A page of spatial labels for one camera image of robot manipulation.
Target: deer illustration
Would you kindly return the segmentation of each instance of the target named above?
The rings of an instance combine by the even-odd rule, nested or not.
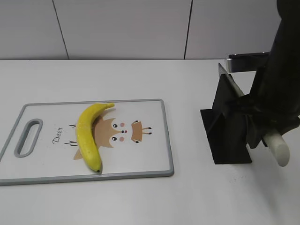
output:
[[[116,128],[120,126],[121,128],[125,126],[125,123],[116,124],[113,123],[115,118],[104,120],[102,116],[99,116],[94,124],[93,124],[93,136],[96,143],[96,146],[100,148],[100,146],[107,147],[107,148],[113,148],[113,146],[110,144],[110,140],[117,141],[117,134],[123,134],[125,135],[128,131],[127,130],[117,130]],[[135,143],[139,143],[143,139],[143,134],[151,135],[151,132],[143,132],[144,130],[152,129],[151,127],[143,128],[141,121],[134,121],[131,124],[132,127],[132,136],[131,140]],[[122,142],[125,140],[123,135],[119,138],[119,141]],[[77,143],[74,141],[69,141],[65,144],[70,144],[70,146],[77,146]],[[81,159],[82,155],[79,150],[77,150],[74,160]]]

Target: banana tip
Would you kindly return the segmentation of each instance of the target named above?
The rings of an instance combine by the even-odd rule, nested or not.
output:
[[[108,108],[112,108],[112,107],[114,107],[114,103],[107,103],[106,104],[106,108],[108,109]]]

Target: white wall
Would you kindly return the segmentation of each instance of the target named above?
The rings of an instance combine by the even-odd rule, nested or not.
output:
[[[55,0],[70,59],[183,59],[189,0]]]
[[[194,0],[186,59],[268,52],[279,23],[276,0]]]
[[[0,1],[0,59],[67,59],[51,0]]]
[[[183,59],[191,0],[54,0],[70,59]],[[186,59],[269,51],[276,0],[194,0]],[[67,59],[52,0],[0,1],[0,59]]]

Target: cutting board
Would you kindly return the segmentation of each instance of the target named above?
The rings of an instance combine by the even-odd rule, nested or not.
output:
[[[107,102],[114,102],[115,107],[105,110],[93,129],[103,164],[102,174],[97,174],[81,157],[75,129],[87,107]],[[173,173],[161,99],[27,104],[0,153],[0,185],[146,178]]]

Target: deer ear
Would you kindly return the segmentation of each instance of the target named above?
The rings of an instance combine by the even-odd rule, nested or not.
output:
[[[78,159],[81,159],[81,158],[83,158],[83,156],[81,155],[80,150],[78,149],[76,154],[74,155],[73,160],[78,160]]]

